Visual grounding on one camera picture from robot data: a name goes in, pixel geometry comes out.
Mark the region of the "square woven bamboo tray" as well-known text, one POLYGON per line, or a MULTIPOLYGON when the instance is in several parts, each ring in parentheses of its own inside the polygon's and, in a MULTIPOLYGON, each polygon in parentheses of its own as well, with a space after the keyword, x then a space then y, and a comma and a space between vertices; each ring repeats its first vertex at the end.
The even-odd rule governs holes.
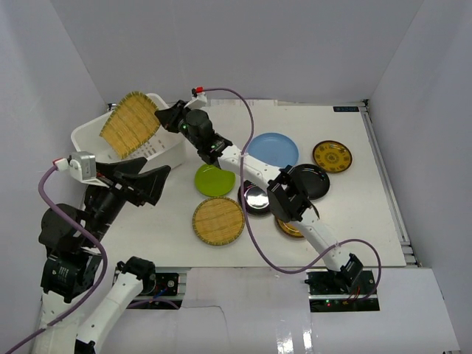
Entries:
POLYGON ((100 131, 100 137, 121 159, 127 158, 159 129, 157 105, 146 94, 132 91, 111 112, 100 131))

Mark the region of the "lime green plate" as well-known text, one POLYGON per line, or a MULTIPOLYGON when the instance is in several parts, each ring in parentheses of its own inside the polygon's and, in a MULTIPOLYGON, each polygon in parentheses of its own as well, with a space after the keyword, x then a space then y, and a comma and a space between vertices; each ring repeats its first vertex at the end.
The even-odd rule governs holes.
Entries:
POLYGON ((226 170, 203 164, 194 176, 197 191, 208 197, 221 197, 230 193, 235 185, 235 174, 226 170))

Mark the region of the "round woven bamboo plate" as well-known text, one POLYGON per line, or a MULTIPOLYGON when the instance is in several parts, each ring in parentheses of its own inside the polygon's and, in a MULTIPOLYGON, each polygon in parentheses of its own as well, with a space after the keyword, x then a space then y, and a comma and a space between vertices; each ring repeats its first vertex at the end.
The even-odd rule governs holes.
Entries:
POLYGON ((236 241, 244 227, 245 218, 241 206, 227 197, 202 201, 192 215, 194 233, 211 246, 226 246, 236 241))

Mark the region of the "light blue plate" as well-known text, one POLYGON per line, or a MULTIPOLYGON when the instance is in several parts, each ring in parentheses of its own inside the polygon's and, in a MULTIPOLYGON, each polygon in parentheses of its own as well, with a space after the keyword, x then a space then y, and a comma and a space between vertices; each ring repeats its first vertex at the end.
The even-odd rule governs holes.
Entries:
POLYGON ((247 153, 277 167, 295 166, 299 160, 299 150, 295 142, 281 133, 262 133, 254 137, 247 153))

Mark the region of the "glossy black plate with rim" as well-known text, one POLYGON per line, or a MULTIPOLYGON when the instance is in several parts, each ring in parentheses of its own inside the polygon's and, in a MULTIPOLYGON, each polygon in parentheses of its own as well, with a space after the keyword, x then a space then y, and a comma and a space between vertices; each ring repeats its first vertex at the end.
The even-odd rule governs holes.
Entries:
POLYGON ((268 196, 264 190, 248 180, 243 182, 240 189, 243 191, 243 198, 238 192, 238 203, 246 207, 246 212, 249 215, 262 217, 271 213, 268 196))

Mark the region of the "plain black plate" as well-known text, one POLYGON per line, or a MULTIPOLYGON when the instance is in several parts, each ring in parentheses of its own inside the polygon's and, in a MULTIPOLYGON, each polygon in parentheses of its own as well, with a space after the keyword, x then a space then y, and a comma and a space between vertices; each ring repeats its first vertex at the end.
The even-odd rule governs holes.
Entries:
POLYGON ((299 164, 294 169, 299 173, 310 200, 315 201, 323 198, 329 192, 329 176, 319 166, 299 164))

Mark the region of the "yellow patterned plate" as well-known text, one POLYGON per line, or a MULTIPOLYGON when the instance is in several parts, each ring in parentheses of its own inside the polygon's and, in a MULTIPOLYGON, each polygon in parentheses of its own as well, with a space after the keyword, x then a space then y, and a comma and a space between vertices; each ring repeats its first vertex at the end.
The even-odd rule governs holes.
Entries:
POLYGON ((334 140, 319 142, 312 152, 316 165, 327 173, 343 173, 353 163, 353 155, 347 146, 334 140))
POLYGON ((288 237, 296 240, 301 240, 304 238, 302 233, 295 226, 285 223, 279 218, 275 218, 275 225, 284 235, 288 237))

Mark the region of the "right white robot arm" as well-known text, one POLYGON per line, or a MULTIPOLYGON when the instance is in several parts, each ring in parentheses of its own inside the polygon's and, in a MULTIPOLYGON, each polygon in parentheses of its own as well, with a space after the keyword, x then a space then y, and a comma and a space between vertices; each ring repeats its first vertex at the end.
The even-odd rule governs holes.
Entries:
POLYGON ((295 226, 314 247, 338 292, 350 294, 359 286, 362 262, 353 253, 343 250, 341 242, 320 221, 302 178, 294 167, 276 167, 243 153, 215 132, 207 112, 191 109, 183 101, 156 111, 155 116, 163 129, 184 136, 203 162, 237 173, 244 180, 264 189, 271 213, 295 226))

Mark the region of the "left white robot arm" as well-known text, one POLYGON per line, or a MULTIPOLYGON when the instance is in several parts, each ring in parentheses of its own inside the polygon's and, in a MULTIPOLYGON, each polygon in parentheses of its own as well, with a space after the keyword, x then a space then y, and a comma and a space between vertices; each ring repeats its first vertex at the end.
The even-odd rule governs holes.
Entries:
POLYGON ((57 159, 41 178, 38 191, 48 205, 41 219, 40 244, 47 259, 41 278, 42 307, 34 353, 98 353, 111 328, 140 295, 156 292, 155 264, 132 256, 117 263, 108 295, 83 321, 79 307, 103 281, 108 256, 101 241, 126 204, 156 205, 171 168, 143 172, 146 159, 110 164, 93 155, 73 153, 57 159), (55 204, 44 185, 54 173, 66 171, 86 184, 84 207, 55 204))

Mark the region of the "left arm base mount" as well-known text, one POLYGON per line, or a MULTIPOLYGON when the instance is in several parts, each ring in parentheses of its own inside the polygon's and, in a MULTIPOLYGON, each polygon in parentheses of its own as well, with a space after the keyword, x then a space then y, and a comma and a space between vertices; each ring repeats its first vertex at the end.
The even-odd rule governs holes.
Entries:
POLYGON ((178 310, 184 300, 189 268, 157 268, 144 290, 131 300, 128 309, 178 310))

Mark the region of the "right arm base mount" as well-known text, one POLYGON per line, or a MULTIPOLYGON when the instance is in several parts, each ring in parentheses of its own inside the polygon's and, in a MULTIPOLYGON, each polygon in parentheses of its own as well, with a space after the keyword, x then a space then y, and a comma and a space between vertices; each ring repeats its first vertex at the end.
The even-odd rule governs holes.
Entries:
POLYGON ((310 271, 306 276, 311 313, 378 312, 381 309, 377 291, 361 300, 374 288, 372 271, 362 271, 354 286, 347 290, 337 286, 327 271, 310 271))

